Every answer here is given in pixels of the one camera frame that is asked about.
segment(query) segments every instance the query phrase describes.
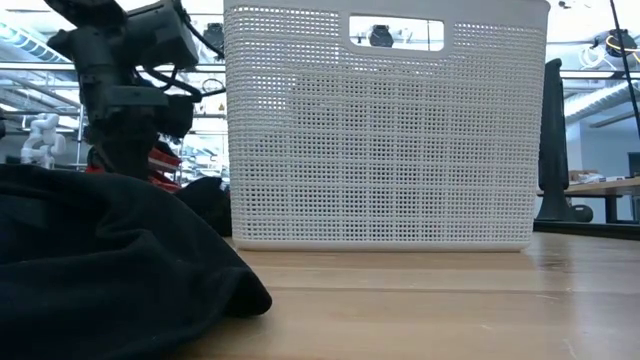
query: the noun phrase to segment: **table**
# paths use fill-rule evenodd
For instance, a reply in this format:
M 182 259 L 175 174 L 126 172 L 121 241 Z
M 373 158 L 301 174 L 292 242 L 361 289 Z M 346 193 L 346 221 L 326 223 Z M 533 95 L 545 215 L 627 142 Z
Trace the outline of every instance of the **table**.
M 640 177 L 592 184 L 571 185 L 564 191 L 567 197 L 604 198 L 605 220 L 608 224 L 627 223 L 618 220 L 618 198 L 624 195 L 640 196 Z
M 640 242 L 523 253 L 241 252 L 274 298 L 172 360 L 637 360 Z

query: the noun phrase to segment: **wooden tabletop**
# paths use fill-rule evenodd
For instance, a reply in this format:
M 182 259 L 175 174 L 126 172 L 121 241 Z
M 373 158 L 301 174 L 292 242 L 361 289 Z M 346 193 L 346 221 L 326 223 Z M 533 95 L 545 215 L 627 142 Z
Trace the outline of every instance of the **wooden tabletop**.
M 640 359 L 640 242 L 536 234 L 513 254 L 241 255 L 273 308 L 172 359 Z
M 640 177 L 632 179 L 607 181 L 592 184 L 571 185 L 564 191 L 565 195 L 576 196 L 607 196 L 607 195 L 635 195 L 640 196 Z

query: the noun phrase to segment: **wooden table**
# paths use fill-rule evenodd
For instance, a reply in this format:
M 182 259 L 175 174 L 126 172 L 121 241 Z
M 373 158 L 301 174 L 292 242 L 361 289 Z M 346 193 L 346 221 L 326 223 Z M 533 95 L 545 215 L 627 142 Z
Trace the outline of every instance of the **wooden table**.
M 571 196 L 640 196 L 640 177 L 601 183 L 571 185 L 564 193 Z
M 241 255 L 272 310 L 171 359 L 640 359 L 640 242 L 536 234 L 522 254 Z
M 618 198 L 624 195 L 640 196 L 640 177 L 592 184 L 570 185 L 569 188 L 564 191 L 564 194 L 567 197 L 603 198 L 607 224 L 633 223 L 618 220 Z M 538 191 L 538 196 L 543 195 L 544 191 Z

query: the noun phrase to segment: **cable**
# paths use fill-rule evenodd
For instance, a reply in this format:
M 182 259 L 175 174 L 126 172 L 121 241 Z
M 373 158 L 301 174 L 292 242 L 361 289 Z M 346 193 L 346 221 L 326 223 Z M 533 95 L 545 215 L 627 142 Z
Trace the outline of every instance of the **cable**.
M 136 80 L 140 80 L 140 79 L 142 79 L 142 75 L 140 75 L 140 73 L 138 72 L 138 70 L 136 70 L 136 68 L 133 68 L 133 69 L 131 70 L 131 72 L 133 73 L 133 77 L 134 77 Z
M 595 55 L 595 60 L 591 59 L 591 55 Z M 580 64 L 582 65 L 582 69 L 592 69 L 598 67 L 601 63 L 607 63 L 613 70 L 616 70 L 616 67 L 606 59 L 607 53 L 600 46 L 585 46 L 581 52 L 578 53 L 578 60 L 580 60 Z
M 178 81 L 175 79 L 172 79 L 168 76 L 165 76 L 157 71 L 155 71 L 154 69 L 152 69 L 149 66 L 143 66 L 144 71 L 147 72 L 147 74 L 149 74 L 150 76 L 154 77 L 155 79 L 158 79 L 162 82 L 167 83 L 167 85 L 171 85 L 171 86 L 175 86 L 179 89 L 182 89 L 188 93 L 191 94 L 191 102 L 193 103 L 198 103 L 200 101 L 202 101 L 202 93 L 200 92 L 200 90 L 194 88 L 193 86 L 182 82 L 182 81 Z
M 216 53 L 216 55 L 218 56 L 218 59 L 224 60 L 224 53 L 220 49 L 218 49 L 215 46 L 211 45 L 211 43 L 207 39 L 205 39 L 205 37 L 202 36 L 202 34 L 200 34 L 198 32 L 198 30 L 196 30 L 195 27 L 193 27 L 193 25 L 191 24 L 191 18 L 189 17 L 189 14 L 187 14 L 187 11 L 184 8 L 181 8 L 178 11 L 178 15 L 182 18 L 182 21 L 187 26 L 189 31 L 191 31 L 193 36 L 195 36 L 198 40 L 200 40 L 200 42 L 202 42 L 204 44 L 204 46 L 206 46 L 209 50 L 211 50 L 214 53 Z M 227 88 L 224 86 L 224 84 L 222 84 L 222 83 L 220 83 L 220 84 L 222 85 L 221 89 L 210 91 L 210 92 L 206 92 L 204 94 L 201 94 L 201 96 L 202 97 L 208 97 L 208 96 L 212 96 L 212 95 L 224 94 L 225 92 L 227 92 Z
M 616 49 L 616 50 L 620 51 L 621 56 L 622 56 L 622 48 L 621 48 L 620 46 L 613 45 L 613 44 L 610 42 L 610 40 L 611 40 L 611 39 L 613 39 L 613 36 L 612 36 L 612 35 L 609 35 L 609 37 L 607 37 L 607 40 L 606 40 L 607 45 L 608 45 L 609 47 L 612 47 L 612 48 L 614 48 L 614 49 Z M 628 51 L 628 52 L 630 52 L 630 53 L 633 53 L 633 57 L 634 57 L 634 58 L 636 58 L 636 60 L 640 63 L 640 56 L 638 56 L 638 54 L 636 54 L 636 52 L 640 51 L 640 49 L 638 49 L 638 48 L 635 48 L 635 49 L 626 49 L 626 51 L 625 51 L 625 52 L 627 52 L 627 51 Z
M 221 88 L 218 89 L 218 90 L 212 90 L 212 91 L 209 91 L 209 92 L 205 92 L 205 93 L 202 94 L 202 97 L 208 97 L 208 96 L 212 96 L 212 95 L 223 94 L 223 93 L 225 93 L 227 91 L 227 89 L 224 87 L 224 84 L 222 83 L 222 81 L 220 81 L 220 80 L 218 80 L 216 78 L 209 78 L 209 79 L 203 81 L 202 82 L 202 90 L 203 91 L 207 90 L 206 87 L 207 87 L 207 83 L 209 81 L 217 82 L 218 84 L 220 84 Z
M 622 30 L 620 30 L 620 22 L 618 22 L 618 13 L 616 12 L 616 5 L 613 3 L 613 0 L 610 0 L 611 3 L 611 12 L 613 13 L 613 20 L 616 23 L 616 34 L 618 34 L 618 39 L 620 39 L 620 50 L 622 51 L 622 63 L 624 64 L 624 73 L 627 77 L 627 85 L 629 85 L 629 95 L 631 97 L 631 105 L 633 106 L 633 113 L 636 115 L 636 127 L 638 130 L 638 136 L 640 136 L 640 113 L 638 112 L 638 103 L 636 102 L 636 91 L 633 88 L 633 83 L 631 81 L 631 72 L 629 71 L 629 62 L 627 61 L 627 52 L 624 48 L 624 41 L 622 40 Z
M 171 80 L 175 81 L 176 80 L 176 76 L 178 76 L 178 67 L 174 66 L 173 70 L 171 71 Z M 160 91 L 165 92 L 169 89 L 171 89 L 171 85 L 170 83 L 167 83 L 166 85 L 160 87 Z

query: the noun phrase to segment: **red object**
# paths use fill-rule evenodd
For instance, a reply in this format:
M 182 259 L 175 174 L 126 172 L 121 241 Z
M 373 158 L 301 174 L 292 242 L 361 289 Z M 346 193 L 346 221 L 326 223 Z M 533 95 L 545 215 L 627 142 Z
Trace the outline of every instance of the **red object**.
M 149 178 L 148 181 L 170 193 L 174 193 L 181 189 L 180 185 L 175 182 L 169 180 L 162 173 L 175 173 L 180 168 L 180 163 L 182 160 L 176 156 L 172 156 L 169 154 L 165 154 L 164 152 L 153 148 L 149 153 Z M 95 166 L 87 166 L 86 173 L 103 173 L 104 169 L 95 167 Z

